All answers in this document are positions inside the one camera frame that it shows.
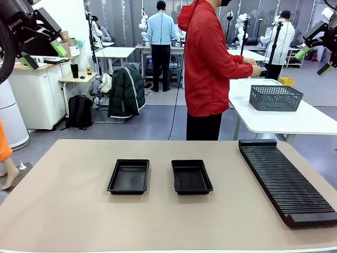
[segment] black ribbed rack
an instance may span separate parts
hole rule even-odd
[[[337,225],[337,212],[276,147],[275,140],[240,140],[242,156],[291,228]]]

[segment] black face mask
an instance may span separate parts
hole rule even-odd
[[[231,0],[222,0],[220,6],[227,6],[230,3]]]

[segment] cardboard box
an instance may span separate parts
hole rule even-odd
[[[72,56],[80,55],[80,48],[79,46],[70,46],[70,53]]]
[[[60,33],[60,36],[62,39],[69,38],[68,31],[62,31]]]
[[[62,47],[64,48],[65,51],[67,51],[67,55],[65,57],[70,57],[71,52],[70,52],[70,47],[69,47],[69,43],[68,42],[62,42],[61,43]]]
[[[76,45],[76,39],[75,38],[64,38],[62,41],[68,42],[69,46],[74,46]]]

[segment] yellow bin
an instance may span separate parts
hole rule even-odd
[[[281,77],[280,78],[280,83],[286,86],[293,86],[295,83],[294,79],[291,79],[290,77]]]

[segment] black mesh basket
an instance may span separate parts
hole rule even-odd
[[[290,86],[252,85],[249,102],[258,111],[295,112],[302,97]]]

